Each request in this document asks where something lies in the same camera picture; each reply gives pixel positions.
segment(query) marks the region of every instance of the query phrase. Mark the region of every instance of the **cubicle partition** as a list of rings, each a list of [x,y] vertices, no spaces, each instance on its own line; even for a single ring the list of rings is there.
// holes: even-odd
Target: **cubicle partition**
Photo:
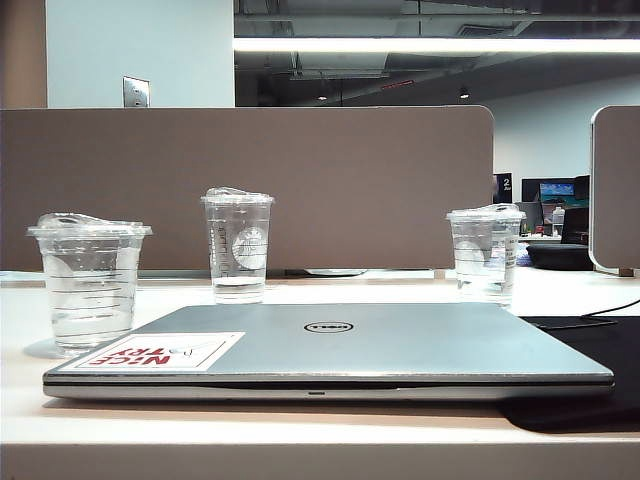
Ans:
[[[640,268],[640,106],[593,116],[589,249],[609,268]]]
[[[208,268],[200,196],[267,192],[268,268],[453,265],[445,214],[491,202],[479,106],[2,112],[1,268],[41,268],[47,212],[140,220],[143,269]]]

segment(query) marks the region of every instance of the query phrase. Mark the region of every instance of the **wall plate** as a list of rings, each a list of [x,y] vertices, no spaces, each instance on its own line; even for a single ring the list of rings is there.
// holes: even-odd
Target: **wall plate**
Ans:
[[[149,80],[122,77],[122,98],[125,108],[149,106]]]

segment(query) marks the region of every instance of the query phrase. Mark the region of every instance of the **nice try sticker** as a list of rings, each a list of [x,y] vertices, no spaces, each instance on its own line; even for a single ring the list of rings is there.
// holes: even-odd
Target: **nice try sticker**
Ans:
[[[132,334],[60,371],[205,371],[244,332]]]

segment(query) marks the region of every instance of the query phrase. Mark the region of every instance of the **black mouse pad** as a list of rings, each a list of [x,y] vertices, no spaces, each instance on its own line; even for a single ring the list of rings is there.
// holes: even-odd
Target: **black mouse pad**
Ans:
[[[575,325],[579,317],[522,317],[540,325]],[[598,317],[616,325],[549,334],[611,369],[611,395],[585,398],[517,399],[502,402],[514,425],[538,432],[640,431],[640,317]]]

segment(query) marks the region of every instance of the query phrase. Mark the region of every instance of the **laptop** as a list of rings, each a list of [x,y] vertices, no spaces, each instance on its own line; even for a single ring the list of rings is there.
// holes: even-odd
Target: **laptop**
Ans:
[[[500,400],[613,373],[494,304],[202,305],[44,374],[80,399]]]

